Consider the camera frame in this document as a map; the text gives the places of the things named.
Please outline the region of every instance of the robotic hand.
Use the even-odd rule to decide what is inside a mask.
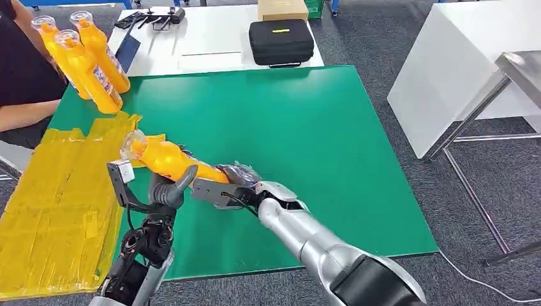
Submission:
[[[131,229],[124,235],[120,254],[90,306],[146,306],[173,263],[173,225],[177,209],[184,203],[184,190],[195,178],[197,166],[188,167],[177,182],[153,174],[150,205],[139,202],[127,185],[135,178],[129,161],[108,163],[107,169],[119,204],[127,210]],[[137,229],[131,223],[131,210],[147,214]],[[148,263],[137,261],[138,255]]]
[[[309,212],[295,193],[276,182],[263,181],[250,167],[219,165],[231,184],[195,178],[197,166],[172,182],[155,175],[150,205],[137,201],[127,186],[134,179],[128,161],[109,163],[115,193],[122,207],[147,214],[138,229],[122,240],[122,249],[91,306],[147,305],[174,258],[171,248],[176,210],[192,183],[191,197],[218,209],[245,208],[282,240],[287,249],[322,285],[331,305],[421,306],[426,298],[415,279],[394,261],[343,242]],[[142,255],[147,265],[135,257]]]

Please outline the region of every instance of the white cable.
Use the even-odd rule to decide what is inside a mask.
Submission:
[[[445,260],[447,260],[447,262],[453,267],[455,268],[455,270],[458,271],[458,273],[460,273],[460,275],[462,275],[465,279],[469,280],[469,281],[472,281],[472,282],[475,282],[477,284],[480,284],[480,285],[483,285],[487,288],[490,288],[492,290],[494,290],[495,292],[501,294],[503,297],[505,297],[506,299],[510,300],[510,301],[513,301],[515,303],[531,303],[531,302],[541,302],[541,298],[534,298],[532,300],[515,300],[514,298],[506,295],[505,293],[501,292],[500,290],[488,285],[488,284],[485,284],[484,282],[480,281],[480,280],[476,280],[476,279],[472,279],[471,277],[468,277],[466,274],[462,273],[462,271],[460,271],[460,269],[458,269],[452,262],[451,260],[449,260],[447,258],[447,256],[441,251],[440,249],[440,254],[443,256],[443,258],[445,258]]]

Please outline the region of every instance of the orange bottle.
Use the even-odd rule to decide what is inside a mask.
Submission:
[[[102,113],[117,113],[122,108],[122,99],[111,86],[92,53],[88,52],[74,30],[62,30],[55,35],[56,42],[64,48],[68,63],[86,88],[98,110]]]
[[[79,96],[82,99],[90,100],[90,96],[84,88],[84,85],[74,70],[70,67],[64,48],[59,46],[54,40],[55,34],[58,33],[58,28],[56,27],[54,18],[51,16],[36,17],[32,19],[32,27],[39,32],[41,38],[43,39],[45,48],[47,51],[49,51],[49,54],[58,64],[62,72],[66,75],[66,78],[70,81],[73,88],[75,88],[75,90],[79,93]]]
[[[70,21],[79,30],[83,45],[94,54],[98,66],[105,72],[116,91],[121,94],[127,92],[130,89],[130,80],[109,49],[107,36],[94,24],[92,14],[87,11],[76,11],[71,14]]]
[[[177,181],[192,164],[198,165],[195,177],[229,183],[225,173],[209,164],[198,161],[181,151],[178,145],[156,138],[148,138],[136,129],[130,132],[121,149],[124,159],[138,159],[152,172]]]

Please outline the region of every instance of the white table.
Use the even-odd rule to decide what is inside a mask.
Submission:
[[[433,5],[387,96],[418,158],[501,80],[494,62],[502,52],[541,50],[540,13],[539,0]],[[525,117],[538,129],[540,115],[512,84],[478,119]]]
[[[248,29],[250,23],[258,21],[257,5],[184,9],[184,20],[169,31],[153,31],[152,25],[137,29],[136,25],[131,35],[141,42],[141,46],[127,71],[128,76],[268,68],[255,64],[249,45]],[[169,7],[153,7],[151,10],[167,12]],[[135,11],[146,10],[124,10],[119,19]],[[109,39],[113,53],[126,31],[116,27],[113,30]],[[314,56],[301,67],[317,66],[323,66],[323,60],[315,45]]]

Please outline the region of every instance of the black carrying case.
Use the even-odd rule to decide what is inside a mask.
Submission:
[[[301,19],[252,22],[250,46],[257,65],[300,65],[314,55],[314,39]]]

